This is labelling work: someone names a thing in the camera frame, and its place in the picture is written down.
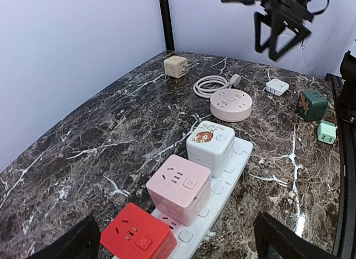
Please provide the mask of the pink cube socket adapter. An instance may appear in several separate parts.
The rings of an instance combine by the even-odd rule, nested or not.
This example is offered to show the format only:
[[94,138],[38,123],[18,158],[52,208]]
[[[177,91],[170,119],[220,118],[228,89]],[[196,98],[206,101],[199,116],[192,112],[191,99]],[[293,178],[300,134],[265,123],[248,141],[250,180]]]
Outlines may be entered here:
[[171,155],[148,180],[146,188],[156,209],[190,226],[210,198],[211,171]]

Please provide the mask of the white cube tiger adapter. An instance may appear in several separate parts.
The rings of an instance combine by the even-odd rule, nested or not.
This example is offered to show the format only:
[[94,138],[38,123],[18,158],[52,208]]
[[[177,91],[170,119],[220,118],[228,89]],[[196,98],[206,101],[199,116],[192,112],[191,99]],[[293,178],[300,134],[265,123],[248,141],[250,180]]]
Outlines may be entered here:
[[232,159],[234,140],[232,128],[202,121],[186,139],[188,160],[209,168],[218,178]]

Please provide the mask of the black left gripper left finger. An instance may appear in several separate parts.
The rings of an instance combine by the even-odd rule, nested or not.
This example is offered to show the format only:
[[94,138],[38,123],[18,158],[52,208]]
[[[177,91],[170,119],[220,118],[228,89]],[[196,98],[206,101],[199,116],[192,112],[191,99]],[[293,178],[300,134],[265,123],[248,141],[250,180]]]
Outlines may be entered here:
[[97,258],[100,246],[100,229],[93,215],[77,223],[52,244],[28,256],[36,258]]

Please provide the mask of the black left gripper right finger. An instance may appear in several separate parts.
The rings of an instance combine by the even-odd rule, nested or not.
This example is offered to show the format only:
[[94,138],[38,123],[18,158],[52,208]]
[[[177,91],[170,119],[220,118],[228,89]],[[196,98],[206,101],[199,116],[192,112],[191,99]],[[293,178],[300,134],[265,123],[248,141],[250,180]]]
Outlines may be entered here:
[[321,248],[303,240],[266,212],[259,212],[254,222],[254,236],[259,258],[333,258]]

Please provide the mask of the red cube socket adapter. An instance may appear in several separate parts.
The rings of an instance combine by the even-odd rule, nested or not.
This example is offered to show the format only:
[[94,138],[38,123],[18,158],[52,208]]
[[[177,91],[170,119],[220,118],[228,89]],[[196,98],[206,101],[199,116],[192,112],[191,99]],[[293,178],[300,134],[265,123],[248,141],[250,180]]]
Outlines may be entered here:
[[168,258],[177,246],[170,227],[128,203],[101,233],[101,244],[117,258]]

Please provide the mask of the mint green usb charger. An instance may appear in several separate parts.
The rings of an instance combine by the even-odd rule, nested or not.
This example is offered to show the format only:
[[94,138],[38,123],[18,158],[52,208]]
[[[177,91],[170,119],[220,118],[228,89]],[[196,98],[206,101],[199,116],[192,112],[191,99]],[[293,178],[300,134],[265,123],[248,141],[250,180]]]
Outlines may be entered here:
[[336,140],[336,126],[325,120],[321,120],[318,126],[318,140],[333,145]]

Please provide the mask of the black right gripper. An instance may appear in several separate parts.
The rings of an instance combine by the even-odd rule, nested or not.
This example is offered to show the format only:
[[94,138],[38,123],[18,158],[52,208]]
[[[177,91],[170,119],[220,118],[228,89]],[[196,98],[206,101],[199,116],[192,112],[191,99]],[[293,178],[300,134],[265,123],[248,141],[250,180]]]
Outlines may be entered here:
[[[314,14],[307,9],[309,1],[262,0],[261,6],[268,14],[254,13],[255,51],[262,53],[269,49],[269,58],[272,61],[278,61],[307,39],[311,31],[303,25],[302,21],[312,22],[314,19]],[[293,19],[273,18],[270,14],[274,12]]]

